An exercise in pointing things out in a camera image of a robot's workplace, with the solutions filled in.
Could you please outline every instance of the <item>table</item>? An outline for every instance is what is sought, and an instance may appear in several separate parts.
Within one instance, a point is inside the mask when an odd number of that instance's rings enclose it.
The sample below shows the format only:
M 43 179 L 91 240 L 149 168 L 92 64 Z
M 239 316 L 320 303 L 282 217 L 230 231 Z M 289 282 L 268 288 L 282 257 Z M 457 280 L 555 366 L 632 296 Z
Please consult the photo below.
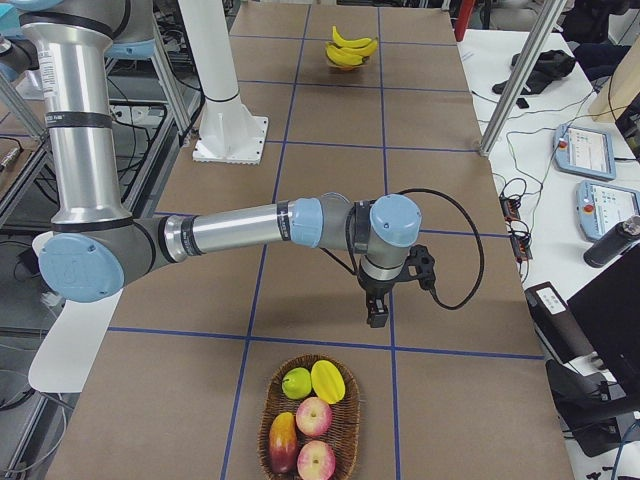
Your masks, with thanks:
M 460 44 L 460 54 L 470 88 L 486 99 L 474 96 L 474 106 L 480 120 L 488 120 L 499 97 L 491 93 L 491 86 L 504 81 L 510 71 L 513 54 L 518 53 L 524 45 L 527 34 L 503 31 L 468 31 L 464 42 Z M 559 34 L 552 34 L 543 51 L 560 49 L 571 52 Z M 582 69 L 576 65 L 574 71 L 565 79 L 552 83 L 542 94 L 527 97 L 531 108 L 518 110 L 514 108 L 511 117 L 521 116 L 525 112 L 545 109 L 561 109 L 571 103 L 586 99 L 581 106 L 577 103 L 560 112 L 542 112 L 526 114 L 520 118 L 509 120 L 501 133 L 489 157 L 494 172 L 507 179 L 522 176 L 514 169 L 514 161 L 509 154 L 506 134 L 510 131 L 532 132 L 541 127 L 554 128 L 561 123 L 573 120 L 576 116 L 586 114 L 595 94 L 587 97 L 591 85 Z M 480 121 L 480 128 L 486 123 Z M 584 126 L 611 133 L 614 140 L 616 158 L 633 159 L 633 155 L 624 139 L 613 124 L 596 123 L 590 118 L 580 118 L 574 125 Z M 541 179 L 550 163 L 552 154 L 552 131 L 542 131 L 535 135 L 514 135 L 512 142 L 519 167 L 534 177 Z M 628 188 L 640 189 L 640 165 L 635 160 L 618 161 L 617 178 L 611 183 Z M 589 283 L 602 270 L 587 266 L 582 254 L 589 248 L 580 232 L 575 210 L 575 190 L 582 177 L 560 172 L 551 167 L 539 205 L 535 208 L 536 197 L 525 197 L 520 210 L 521 216 L 529 225 L 533 225 L 533 243 L 531 246 L 533 259 L 529 262 L 528 276 L 524 287 L 551 281 L 565 299 L 569 299 L 584 285 Z M 500 180 L 496 180 L 498 191 L 502 188 Z M 531 181 L 530 191 L 536 190 Z M 583 374 L 594 373 L 595 369 L 588 358 L 580 358 L 572 362 Z M 585 478 L 591 472 L 601 472 L 603 465 L 611 466 L 615 451 L 607 452 L 595 458 L 587 458 L 576 442 L 568 441 L 576 480 Z M 640 445 L 638 442 L 625 447 L 622 456 L 620 475 L 638 476 L 640 472 Z
M 330 72 L 331 25 L 378 35 L 360 72 Z M 50 479 L 261 478 L 266 386 L 286 360 L 323 353 L 362 395 L 353 478 L 553 478 L 570 466 L 496 201 L 449 18 L 433 10 L 243 5 L 232 48 L 244 103 L 268 115 L 259 166 L 202 164 L 185 149 L 158 213 L 197 214 L 339 191 L 449 193 L 482 232 L 484 283 L 447 312 L 396 287 L 385 329 L 321 252 L 219 252 L 128 286 Z M 415 198 L 421 241 L 453 303 L 473 284 L 473 238 L 453 209 Z

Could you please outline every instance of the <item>apple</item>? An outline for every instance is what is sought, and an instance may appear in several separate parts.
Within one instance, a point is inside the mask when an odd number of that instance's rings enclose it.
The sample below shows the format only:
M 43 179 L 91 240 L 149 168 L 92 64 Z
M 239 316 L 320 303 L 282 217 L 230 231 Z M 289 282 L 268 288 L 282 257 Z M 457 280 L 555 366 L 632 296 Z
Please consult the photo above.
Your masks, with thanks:
M 311 440 L 298 455 L 298 475 L 302 480 L 328 480 L 336 470 L 336 456 L 329 444 Z
M 329 430 L 333 412 L 327 402 L 319 397 L 304 400 L 296 411 L 298 429 L 309 437 L 318 437 Z

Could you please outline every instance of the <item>white desk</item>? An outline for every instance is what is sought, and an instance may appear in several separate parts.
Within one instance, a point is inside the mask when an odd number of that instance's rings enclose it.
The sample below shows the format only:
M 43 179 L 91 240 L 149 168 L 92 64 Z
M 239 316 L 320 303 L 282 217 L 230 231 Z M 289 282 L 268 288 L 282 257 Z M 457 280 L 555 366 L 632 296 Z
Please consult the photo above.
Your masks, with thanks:
M 470 89 L 497 102 L 499 96 L 491 92 L 491 87 L 509 77 L 511 58 L 521 50 L 526 38 L 527 34 L 521 32 L 467 31 L 464 42 L 459 44 L 459 49 Z M 571 52 L 559 34 L 550 36 L 543 51 L 551 49 Z M 561 109 L 581 101 L 590 90 L 591 85 L 584 72 L 576 65 L 570 75 L 561 81 L 553 82 L 542 94 L 526 97 L 530 104 L 528 110 L 514 107 L 511 116 L 516 117 L 524 112 L 544 109 Z M 561 112 L 527 114 L 510 119 L 489 157 L 494 173 L 503 175 L 507 180 L 523 176 L 514 168 L 506 139 L 508 132 L 533 132 L 542 127 L 555 129 L 578 115 L 586 114 L 594 98 L 595 94 L 590 96 L 580 109 L 578 103 Z M 491 118 L 495 104 L 474 96 L 474 106 L 480 120 L 480 127 L 484 131 L 486 123 L 482 120 Z M 616 158 L 633 158 L 615 125 L 595 123 L 590 118 L 580 118 L 573 124 L 610 132 L 614 139 Z M 535 178 L 542 179 L 551 161 L 553 132 L 545 130 L 535 135 L 510 135 L 510 138 L 520 169 Z M 617 162 L 616 168 L 617 179 L 611 182 L 612 184 L 640 189 L 640 165 L 637 162 Z M 537 191 L 538 184 L 533 180 L 527 180 L 528 191 Z M 535 209 L 531 247 L 534 258 L 529 262 L 530 270 L 524 282 L 524 288 L 551 281 L 558 292 L 567 299 L 601 272 L 600 269 L 587 266 L 582 260 L 582 254 L 591 243 L 582 236 L 576 213 L 575 191 L 581 180 L 583 180 L 582 177 L 560 172 L 551 166 L 544 182 L 540 203 Z M 498 191 L 502 189 L 502 184 L 501 180 L 496 180 Z M 521 188 L 520 185 L 514 185 L 514 187 L 513 192 Z M 522 219 L 530 226 L 533 223 L 532 212 L 535 204 L 535 196 L 525 197 L 520 209 Z M 576 366 L 583 373 L 591 373 L 590 365 L 586 361 L 577 361 Z M 615 459 L 615 451 L 588 458 L 575 441 L 567 441 L 566 445 L 576 480 L 583 480 L 591 472 L 600 472 L 603 466 L 611 466 Z M 625 447 L 618 475 L 640 476 L 640 442 Z M 609 476 L 610 474 L 604 473 L 602 479 L 609 480 Z

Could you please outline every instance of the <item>black cylinder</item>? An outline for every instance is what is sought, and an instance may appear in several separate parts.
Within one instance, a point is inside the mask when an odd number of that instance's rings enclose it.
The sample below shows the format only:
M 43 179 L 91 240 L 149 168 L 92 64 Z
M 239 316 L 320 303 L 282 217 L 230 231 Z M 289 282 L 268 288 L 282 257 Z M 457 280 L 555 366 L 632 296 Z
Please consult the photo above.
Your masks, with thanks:
M 640 240 L 640 235 L 637 232 L 638 222 L 640 222 L 640 217 L 631 217 L 629 220 L 616 224 L 600 237 L 589 250 L 584 252 L 583 258 L 587 265 L 602 268 L 616 255 L 621 254 L 633 243 Z

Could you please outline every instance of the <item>fruit basket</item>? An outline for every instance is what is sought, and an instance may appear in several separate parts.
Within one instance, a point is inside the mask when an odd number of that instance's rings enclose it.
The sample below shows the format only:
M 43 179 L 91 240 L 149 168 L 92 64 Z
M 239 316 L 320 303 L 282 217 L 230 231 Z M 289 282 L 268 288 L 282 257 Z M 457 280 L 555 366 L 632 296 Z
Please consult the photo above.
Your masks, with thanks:
M 324 355 L 303 355 L 285 362 L 273 375 L 269 382 L 267 399 L 262 413 L 262 422 L 258 434 L 258 453 L 260 464 L 266 478 L 270 480 L 300 480 L 296 471 L 276 474 L 269 467 L 269 429 L 273 420 L 283 412 L 296 412 L 302 400 L 290 400 L 282 393 L 282 379 L 286 373 L 297 367 L 311 369 L 318 360 L 333 363 L 346 386 L 344 398 L 331 405 L 333 422 L 329 430 L 313 440 L 328 443 L 335 453 L 336 469 L 331 480 L 347 480 L 351 477 L 356 464 L 358 452 L 358 432 L 360 428 L 360 392 L 351 372 L 340 362 Z M 297 432 L 298 445 L 301 447 L 312 440 L 302 432 Z

